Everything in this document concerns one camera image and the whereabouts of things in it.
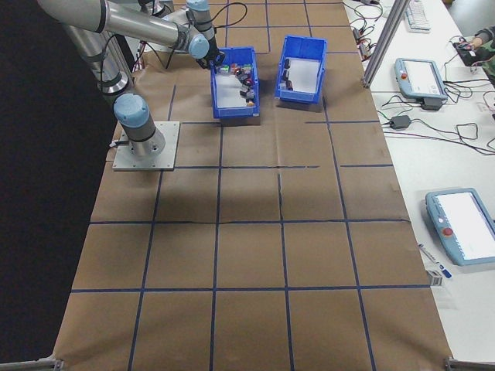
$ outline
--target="white table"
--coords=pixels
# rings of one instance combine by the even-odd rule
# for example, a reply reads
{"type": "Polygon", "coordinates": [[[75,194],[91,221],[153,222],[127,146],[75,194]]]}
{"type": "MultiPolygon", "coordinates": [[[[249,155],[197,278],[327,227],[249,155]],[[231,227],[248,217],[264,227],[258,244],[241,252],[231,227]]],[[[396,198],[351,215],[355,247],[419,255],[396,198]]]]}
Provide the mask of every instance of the white table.
{"type": "MultiPolygon", "coordinates": [[[[359,4],[344,1],[353,7],[359,4]]],[[[391,3],[392,0],[382,2],[385,8],[390,8],[391,3]]],[[[443,63],[456,55],[449,40],[460,35],[460,31],[445,6],[441,0],[423,0],[423,4],[432,31],[428,34],[411,33],[407,31],[405,22],[401,22],[371,85],[377,109],[392,95],[398,94],[393,71],[397,58],[434,60],[445,78],[443,63]]],[[[360,11],[364,15],[377,14],[376,9],[367,8],[361,7],[360,11]]],[[[346,10],[350,20],[354,20],[356,15],[346,10]]],[[[385,21],[381,18],[376,22],[375,30],[368,36],[373,42],[378,40],[385,21]]],[[[356,26],[360,27],[360,22],[356,22],[356,26]]],[[[447,65],[447,74],[448,80],[486,78],[480,68],[472,73],[469,67],[464,67],[459,57],[447,65]]],[[[452,130],[456,124],[476,122],[480,130],[476,145],[484,146],[495,138],[495,120],[492,118],[495,112],[491,112],[483,102],[483,92],[493,91],[493,86],[489,83],[481,85],[473,89],[475,92],[469,100],[461,100],[455,105],[449,102],[438,112],[414,108],[407,114],[411,119],[421,118],[442,130],[452,130]]],[[[487,94],[486,99],[495,110],[495,93],[487,94]]],[[[404,109],[398,105],[395,107],[384,113],[390,117],[404,109]]],[[[413,123],[406,132],[441,136],[419,123],[413,123]]],[[[426,215],[424,199],[425,194],[432,190],[473,187],[491,216],[495,217],[495,156],[482,156],[469,148],[440,141],[386,136],[417,241],[423,243],[453,274],[451,279],[444,278],[440,288],[432,289],[453,356],[466,361],[494,362],[495,264],[474,267],[452,264],[426,215]]],[[[426,257],[423,260],[425,267],[432,267],[426,257]]]]}

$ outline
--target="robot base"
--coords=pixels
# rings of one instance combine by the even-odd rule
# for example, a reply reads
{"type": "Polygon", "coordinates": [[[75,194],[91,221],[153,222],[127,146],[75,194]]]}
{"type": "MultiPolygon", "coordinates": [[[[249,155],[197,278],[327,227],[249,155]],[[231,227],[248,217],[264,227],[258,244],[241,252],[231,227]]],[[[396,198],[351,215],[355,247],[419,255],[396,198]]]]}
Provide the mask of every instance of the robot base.
{"type": "MultiPolygon", "coordinates": [[[[172,171],[176,165],[177,142],[179,141],[180,123],[178,121],[155,121],[156,128],[165,137],[165,147],[158,155],[139,158],[131,151],[130,145],[119,145],[115,155],[113,169],[116,172],[135,172],[145,170],[172,171]]],[[[121,141],[127,141],[122,132],[121,141]]]]}

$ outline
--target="blue bin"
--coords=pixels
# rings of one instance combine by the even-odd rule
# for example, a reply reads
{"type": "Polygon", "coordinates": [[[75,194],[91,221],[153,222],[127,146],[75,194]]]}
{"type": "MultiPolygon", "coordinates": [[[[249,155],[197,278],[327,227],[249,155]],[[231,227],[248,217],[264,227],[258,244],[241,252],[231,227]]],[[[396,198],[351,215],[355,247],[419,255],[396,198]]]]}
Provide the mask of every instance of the blue bin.
{"type": "Polygon", "coordinates": [[[218,107],[217,104],[217,82],[215,79],[216,70],[210,70],[211,77],[211,97],[213,101],[213,117],[215,118],[232,118],[232,117],[253,117],[259,116],[259,81],[258,70],[256,67],[256,57],[252,46],[236,47],[236,48],[220,48],[220,51],[225,53],[224,64],[238,65],[251,64],[251,79],[254,82],[254,106],[253,107],[218,107]]]}
{"type": "Polygon", "coordinates": [[[322,90],[323,77],[325,76],[326,40],[314,37],[287,35],[280,62],[278,64],[277,84],[275,85],[275,97],[291,102],[317,104],[322,90]],[[302,60],[318,60],[319,69],[316,74],[316,92],[306,93],[303,91],[281,89],[285,85],[282,79],[284,63],[286,58],[298,58],[302,60]]]}

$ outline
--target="metal frame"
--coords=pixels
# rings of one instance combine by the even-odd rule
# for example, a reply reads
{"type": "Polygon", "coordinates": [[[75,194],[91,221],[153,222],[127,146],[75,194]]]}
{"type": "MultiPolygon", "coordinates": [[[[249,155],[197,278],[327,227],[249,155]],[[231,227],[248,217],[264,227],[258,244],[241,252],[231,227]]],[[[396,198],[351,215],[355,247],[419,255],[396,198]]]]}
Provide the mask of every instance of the metal frame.
{"type": "Polygon", "coordinates": [[[493,371],[495,363],[463,362],[452,357],[445,359],[445,371],[493,371]]]}
{"type": "Polygon", "coordinates": [[[381,62],[385,57],[388,46],[390,45],[392,39],[394,38],[395,31],[404,16],[405,9],[408,7],[410,0],[395,0],[390,14],[385,22],[384,30],[380,34],[377,46],[371,54],[370,62],[364,72],[364,77],[362,79],[364,87],[370,87],[378,69],[380,68],[381,62]]]}
{"type": "Polygon", "coordinates": [[[39,361],[4,363],[0,371],[62,371],[63,361],[59,359],[41,359],[39,361]]]}

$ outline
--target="pen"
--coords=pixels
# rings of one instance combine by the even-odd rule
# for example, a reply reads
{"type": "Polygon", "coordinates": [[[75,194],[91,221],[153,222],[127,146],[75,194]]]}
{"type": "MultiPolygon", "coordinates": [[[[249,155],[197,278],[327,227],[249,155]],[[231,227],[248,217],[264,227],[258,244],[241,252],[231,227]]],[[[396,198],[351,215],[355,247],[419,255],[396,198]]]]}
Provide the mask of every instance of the pen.
{"type": "Polygon", "coordinates": [[[423,245],[422,243],[418,244],[418,247],[419,247],[419,250],[421,250],[421,252],[426,255],[426,257],[433,263],[435,264],[438,264],[439,268],[440,268],[440,271],[443,273],[444,276],[446,276],[447,278],[451,278],[452,277],[452,274],[447,270],[447,268],[445,268],[443,265],[440,264],[440,262],[438,260],[436,260],[436,258],[432,255],[432,253],[430,253],[428,250],[426,250],[426,247],[425,245],[423,245]]]}

